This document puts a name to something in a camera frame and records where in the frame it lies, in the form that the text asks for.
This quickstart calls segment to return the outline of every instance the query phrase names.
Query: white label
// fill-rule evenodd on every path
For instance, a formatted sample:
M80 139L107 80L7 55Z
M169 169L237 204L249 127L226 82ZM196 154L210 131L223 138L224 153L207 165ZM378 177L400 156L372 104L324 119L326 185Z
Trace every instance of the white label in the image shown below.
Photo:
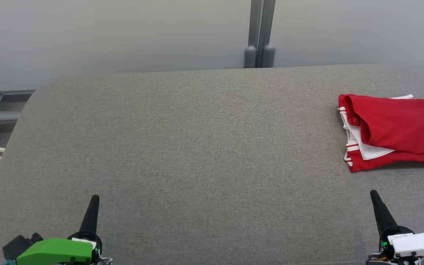
M387 239L389 240L390 245L393 245L393 244L392 244L392 240L393 240L394 238L406 237L406 236L412 236L412 235L413 235L413 233L400 234L400 235L392 235L392 236L388 236L388 237L387 237Z
M93 250L96 248L96 242L94 242L94 241L89 241L89 240L86 240L86 239L79 239L79 238L74 238L74 237L71 240L73 240L73 241L79 241L79 242L91 243L91 245L93 245Z

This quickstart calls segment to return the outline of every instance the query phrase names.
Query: white wall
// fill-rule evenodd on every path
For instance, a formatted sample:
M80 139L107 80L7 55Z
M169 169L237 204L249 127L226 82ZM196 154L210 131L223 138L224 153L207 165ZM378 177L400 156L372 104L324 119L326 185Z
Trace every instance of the white wall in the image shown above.
M0 91L57 77L242 68L250 0L0 0Z
M274 67L424 65L424 0L277 0Z

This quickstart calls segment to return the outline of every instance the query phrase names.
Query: cable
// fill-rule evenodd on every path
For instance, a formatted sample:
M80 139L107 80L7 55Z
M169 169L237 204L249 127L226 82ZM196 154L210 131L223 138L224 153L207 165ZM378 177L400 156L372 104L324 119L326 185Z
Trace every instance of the cable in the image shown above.
M103 258L99 255L98 263L96 265L114 265L111 258Z

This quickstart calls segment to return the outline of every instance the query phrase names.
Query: floor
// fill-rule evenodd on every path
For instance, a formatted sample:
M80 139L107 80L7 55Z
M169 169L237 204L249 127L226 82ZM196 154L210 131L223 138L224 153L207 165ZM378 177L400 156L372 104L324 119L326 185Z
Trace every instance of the floor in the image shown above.
M0 102L0 111L22 111L30 95L5 96ZM5 148L15 123L0 124L0 147Z

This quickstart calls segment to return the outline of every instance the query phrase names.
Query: gray table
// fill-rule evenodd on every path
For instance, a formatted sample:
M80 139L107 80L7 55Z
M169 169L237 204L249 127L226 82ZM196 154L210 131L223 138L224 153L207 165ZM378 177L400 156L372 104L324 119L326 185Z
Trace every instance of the gray table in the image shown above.
M424 232L424 166L349 173L342 93L424 98L424 68L108 74L39 89L0 163L1 247L67 237L92 194L126 264L363 264L369 192Z

